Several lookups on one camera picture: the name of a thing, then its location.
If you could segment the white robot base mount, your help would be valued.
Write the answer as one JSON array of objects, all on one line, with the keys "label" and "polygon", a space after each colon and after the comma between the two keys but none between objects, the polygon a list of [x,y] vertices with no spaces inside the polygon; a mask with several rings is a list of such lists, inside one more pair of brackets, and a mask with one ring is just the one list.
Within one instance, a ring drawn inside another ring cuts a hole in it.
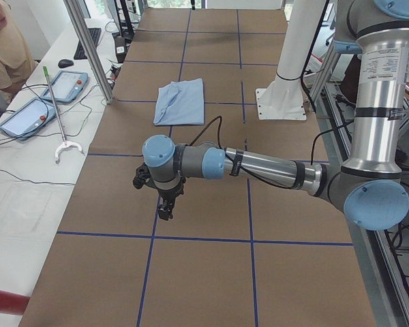
[{"label": "white robot base mount", "polygon": [[323,0],[293,3],[275,79],[267,88],[256,89],[260,120],[306,119],[301,83],[328,3]]}]

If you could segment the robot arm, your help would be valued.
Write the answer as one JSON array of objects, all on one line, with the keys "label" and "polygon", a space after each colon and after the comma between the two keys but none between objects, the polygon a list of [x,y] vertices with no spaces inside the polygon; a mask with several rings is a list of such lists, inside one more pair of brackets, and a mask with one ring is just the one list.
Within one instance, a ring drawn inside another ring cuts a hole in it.
[{"label": "robot arm", "polygon": [[352,150],[330,165],[269,157],[248,151],[175,144],[164,135],[143,144],[144,161],[133,184],[154,188],[157,212],[169,220],[189,177],[219,179],[246,174],[281,189],[301,189],[339,209],[366,230],[402,228],[409,215],[409,190],[395,161],[404,113],[405,64],[409,57],[409,1],[353,1],[339,24],[362,48],[359,98],[352,120]]}]

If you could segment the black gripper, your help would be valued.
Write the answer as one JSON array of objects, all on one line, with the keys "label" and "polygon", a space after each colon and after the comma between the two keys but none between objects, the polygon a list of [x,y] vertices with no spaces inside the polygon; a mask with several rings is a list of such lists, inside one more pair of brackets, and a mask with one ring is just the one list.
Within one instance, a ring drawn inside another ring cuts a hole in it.
[{"label": "black gripper", "polygon": [[185,177],[177,176],[169,181],[157,181],[153,179],[149,168],[143,163],[137,167],[132,184],[136,189],[141,189],[144,186],[156,189],[162,198],[157,207],[158,217],[164,221],[169,221],[173,218],[176,197],[184,194]]}]

